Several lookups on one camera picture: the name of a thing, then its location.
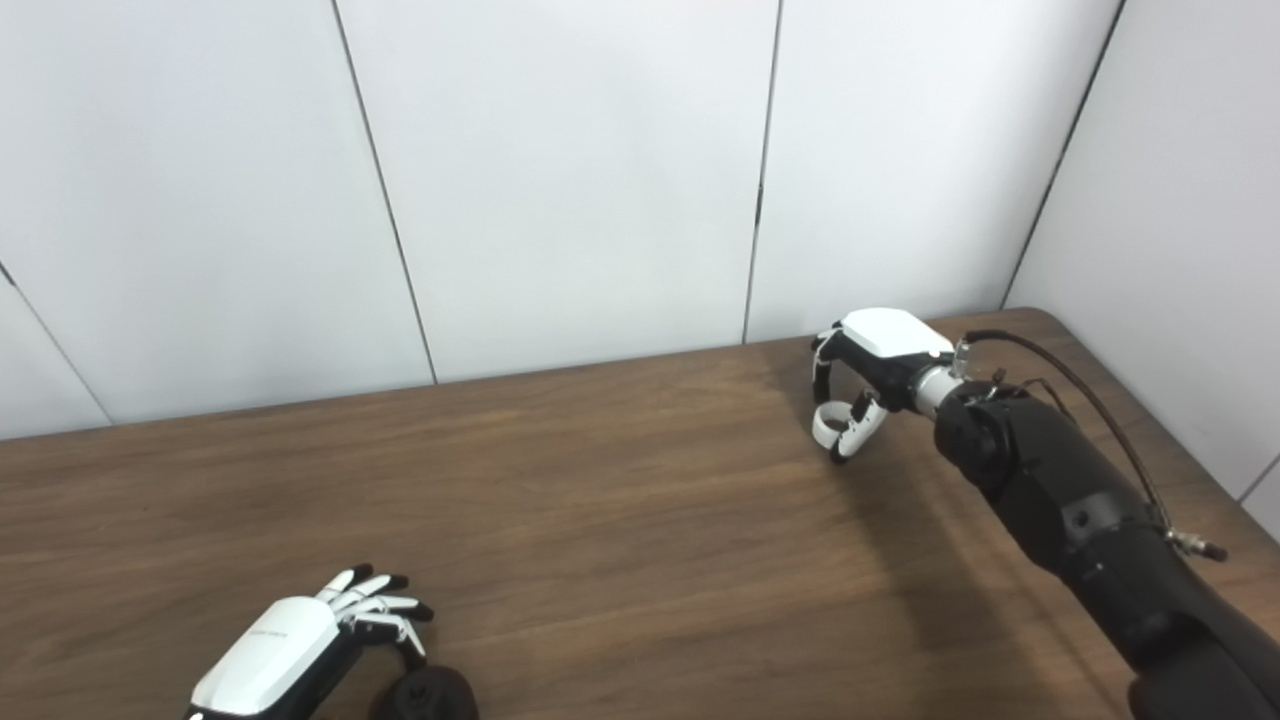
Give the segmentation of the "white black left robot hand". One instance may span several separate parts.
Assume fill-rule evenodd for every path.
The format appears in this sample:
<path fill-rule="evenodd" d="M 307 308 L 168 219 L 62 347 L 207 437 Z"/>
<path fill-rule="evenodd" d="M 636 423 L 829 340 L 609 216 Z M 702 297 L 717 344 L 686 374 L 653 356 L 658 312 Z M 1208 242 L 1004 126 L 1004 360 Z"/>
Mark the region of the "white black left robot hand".
<path fill-rule="evenodd" d="M 315 594 L 271 603 L 195 685 L 187 719 L 310 719 L 372 647 L 424 667 L 417 626 L 434 619 L 403 596 L 407 577 L 365 562 L 337 573 Z"/>

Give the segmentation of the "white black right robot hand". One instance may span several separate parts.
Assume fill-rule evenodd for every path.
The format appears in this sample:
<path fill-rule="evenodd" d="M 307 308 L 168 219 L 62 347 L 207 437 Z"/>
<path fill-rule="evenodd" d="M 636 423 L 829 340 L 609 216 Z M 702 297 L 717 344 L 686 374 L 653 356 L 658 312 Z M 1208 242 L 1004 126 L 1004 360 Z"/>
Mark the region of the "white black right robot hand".
<path fill-rule="evenodd" d="M 837 465 L 847 462 L 895 413 L 933 421 L 961 383 L 956 348 L 913 314 L 893 307 L 849 313 L 812 342 L 812 436 Z M 864 384 L 852 402 L 832 396 L 831 377 L 844 364 Z"/>

